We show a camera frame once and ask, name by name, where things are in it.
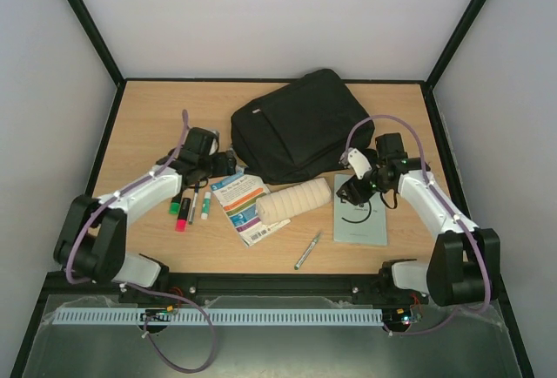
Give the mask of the colourful paperback book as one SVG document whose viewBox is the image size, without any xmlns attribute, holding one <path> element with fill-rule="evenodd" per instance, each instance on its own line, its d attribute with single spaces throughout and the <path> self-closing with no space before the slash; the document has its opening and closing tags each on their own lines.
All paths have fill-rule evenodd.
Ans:
<svg viewBox="0 0 557 378">
<path fill-rule="evenodd" d="M 291 222 L 286 219 L 266 225 L 261 221 L 256 201 L 270 191 L 260 177 L 238 172 L 211 184 L 210 189 L 234 230 L 248 247 Z"/>
</svg>

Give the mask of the grey notebook with black logo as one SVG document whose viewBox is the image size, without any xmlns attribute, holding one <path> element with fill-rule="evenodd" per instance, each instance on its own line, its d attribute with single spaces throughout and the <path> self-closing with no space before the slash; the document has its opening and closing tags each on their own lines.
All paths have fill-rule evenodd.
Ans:
<svg viewBox="0 0 557 378">
<path fill-rule="evenodd" d="M 387 246 L 386 207 L 378 195 L 354 206 L 334 195 L 333 234 L 337 243 Z"/>
</svg>

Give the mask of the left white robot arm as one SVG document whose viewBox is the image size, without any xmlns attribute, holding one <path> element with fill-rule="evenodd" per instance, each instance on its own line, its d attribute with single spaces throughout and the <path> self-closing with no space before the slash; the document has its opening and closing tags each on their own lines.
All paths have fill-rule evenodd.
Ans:
<svg viewBox="0 0 557 378">
<path fill-rule="evenodd" d="M 70 204 L 53 257 L 73 285 L 113 281 L 151 287 L 162 265 L 126 251 L 129 227 L 160 203 L 204 180 L 236 171 L 231 152 L 218 149 L 218 134 L 202 128 L 182 133 L 179 145 L 142 177 L 97 198 Z"/>
</svg>

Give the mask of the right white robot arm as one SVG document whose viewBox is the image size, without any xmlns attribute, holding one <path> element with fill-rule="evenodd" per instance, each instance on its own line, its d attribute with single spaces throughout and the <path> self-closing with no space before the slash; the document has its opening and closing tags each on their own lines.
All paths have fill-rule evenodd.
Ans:
<svg viewBox="0 0 557 378">
<path fill-rule="evenodd" d="M 435 244 L 428 263 L 393 260 L 379 290 L 388 300 L 400 300 L 409 290 L 430 296 L 442 307 L 485 303 L 498 298 L 500 238 L 492 228 L 470 220 L 439 188 L 423 158 L 407 155 L 402 137 L 388 133 L 375 149 L 349 147 L 342 165 L 354 174 L 337 191 L 353 205 L 393 192 L 419 215 Z"/>
</svg>

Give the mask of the black student backpack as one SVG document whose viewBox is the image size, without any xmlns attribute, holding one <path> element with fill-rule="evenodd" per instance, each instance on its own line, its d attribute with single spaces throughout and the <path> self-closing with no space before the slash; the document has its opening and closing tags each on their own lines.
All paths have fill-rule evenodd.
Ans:
<svg viewBox="0 0 557 378">
<path fill-rule="evenodd" d="M 340 76 L 331 69 L 255 98 L 231 117 L 232 148 L 247 172 L 266 184 L 283 185 L 337 171 L 346 148 L 366 149 L 375 126 Z"/>
</svg>

